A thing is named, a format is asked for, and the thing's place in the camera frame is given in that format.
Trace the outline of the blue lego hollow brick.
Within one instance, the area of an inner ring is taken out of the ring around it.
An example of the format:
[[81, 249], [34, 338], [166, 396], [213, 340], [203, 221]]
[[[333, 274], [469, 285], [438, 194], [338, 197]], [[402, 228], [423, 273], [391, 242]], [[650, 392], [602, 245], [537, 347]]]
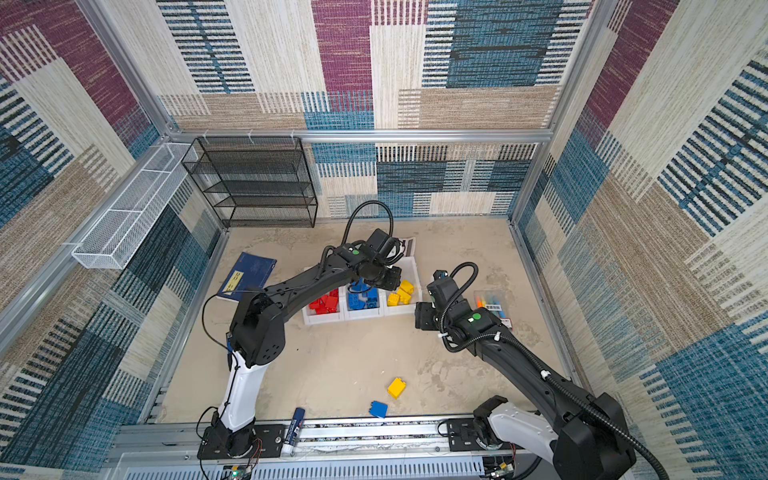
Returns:
[[365, 308], [377, 309], [379, 307], [379, 293], [376, 288], [371, 288], [366, 292]]

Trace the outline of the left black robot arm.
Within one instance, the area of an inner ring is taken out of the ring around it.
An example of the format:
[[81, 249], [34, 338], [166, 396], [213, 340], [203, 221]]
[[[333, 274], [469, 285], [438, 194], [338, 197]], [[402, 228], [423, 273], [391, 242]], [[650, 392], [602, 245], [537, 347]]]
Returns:
[[[366, 240], [350, 241], [356, 216], [379, 206], [388, 229], [376, 229]], [[394, 292], [401, 283], [395, 264], [404, 256], [394, 236], [394, 215], [379, 200], [361, 203], [350, 215], [339, 245], [326, 246], [319, 262], [278, 284], [246, 292], [239, 301], [223, 345], [231, 359], [223, 400], [200, 438], [199, 461], [248, 458], [260, 440], [255, 426], [255, 401], [268, 365], [286, 346], [285, 324], [315, 300], [359, 280]]]

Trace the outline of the blue lego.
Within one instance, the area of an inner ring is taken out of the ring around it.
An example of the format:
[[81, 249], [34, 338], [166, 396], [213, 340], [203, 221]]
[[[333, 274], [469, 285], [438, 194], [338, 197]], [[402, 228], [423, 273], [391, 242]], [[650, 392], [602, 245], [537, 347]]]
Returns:
[[388, 413], [387, 404], [379, 401], [372, 401], [370, 403], [369, 414], [372, 415], [373, 417], [385, 418], [387, 416], [387, 413]]

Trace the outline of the yellow lego front brick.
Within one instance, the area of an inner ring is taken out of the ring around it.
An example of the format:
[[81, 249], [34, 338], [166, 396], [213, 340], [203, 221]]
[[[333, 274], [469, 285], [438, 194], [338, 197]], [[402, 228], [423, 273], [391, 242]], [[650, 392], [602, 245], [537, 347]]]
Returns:
[[387, 387], [387, 392], [393, 399], [398, 399], [405, 389], [406, 382], [400, 377], [396, 377]]

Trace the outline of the blue lego eight-stud brick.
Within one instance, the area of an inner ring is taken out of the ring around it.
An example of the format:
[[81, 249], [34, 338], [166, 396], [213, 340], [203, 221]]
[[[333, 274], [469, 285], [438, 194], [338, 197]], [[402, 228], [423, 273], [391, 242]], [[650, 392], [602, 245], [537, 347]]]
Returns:
[[351, 311], [365, 310], [366, 293], [354, 294], [349, 292], [347, 294], [348, 308]]

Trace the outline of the red lego long brick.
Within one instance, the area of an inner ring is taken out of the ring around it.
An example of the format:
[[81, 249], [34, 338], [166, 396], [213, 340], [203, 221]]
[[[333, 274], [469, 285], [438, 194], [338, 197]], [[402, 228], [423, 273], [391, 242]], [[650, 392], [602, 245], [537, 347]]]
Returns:
[[309, 305], [309, 308], [313, 310], [316, 314], [325, 314], [326, 308], [325, 304], [321, 300], [316, 300], [315, 302], [312, 302]]

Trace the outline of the red lego eight-stud brick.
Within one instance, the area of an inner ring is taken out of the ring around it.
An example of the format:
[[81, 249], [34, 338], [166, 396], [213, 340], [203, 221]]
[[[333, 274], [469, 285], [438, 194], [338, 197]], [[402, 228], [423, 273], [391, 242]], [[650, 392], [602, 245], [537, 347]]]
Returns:
[[320, 300], [325, 304], [325, 308], [327, 310], [328, 305], [339, 304], [339, 292], [338, 290], [333, 290], [328, 294], [323, 295]]

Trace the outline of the yellow lego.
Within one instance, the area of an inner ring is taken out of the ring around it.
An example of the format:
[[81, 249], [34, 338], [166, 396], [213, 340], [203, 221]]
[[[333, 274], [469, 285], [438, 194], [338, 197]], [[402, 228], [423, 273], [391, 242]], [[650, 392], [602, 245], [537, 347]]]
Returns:
[[415, 291], [414, 285], [412, 283], [410, 283], [409, 281], [407, 281], [407, 280], [403, 280], [401, 282], [399, 288], [401, 290], [403, 290], [404, 292], [406, 292], [407, 294], [409, 294], [409, 295], [412, 295], [413, 292]]

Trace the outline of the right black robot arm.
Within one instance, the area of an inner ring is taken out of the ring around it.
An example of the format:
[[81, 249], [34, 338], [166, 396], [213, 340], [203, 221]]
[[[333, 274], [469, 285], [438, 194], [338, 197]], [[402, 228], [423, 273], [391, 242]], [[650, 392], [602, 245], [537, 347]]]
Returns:
[[464, 298], [455, 271], [437, 270], [430, 301], [416, 309], [416, 326], [437, 331], [451, 353], [468, 351], [508, 379], [538, 410], [521, 412], [498, 398], [478, 422], [496, 444], [520, 446], [550, 463], [562, 479], [619, 479], [644, 458], [660, 479], [668, 473], [628, 428], [620, 403], [595, 396], [552, 369], [525, 347], [500, 318]]

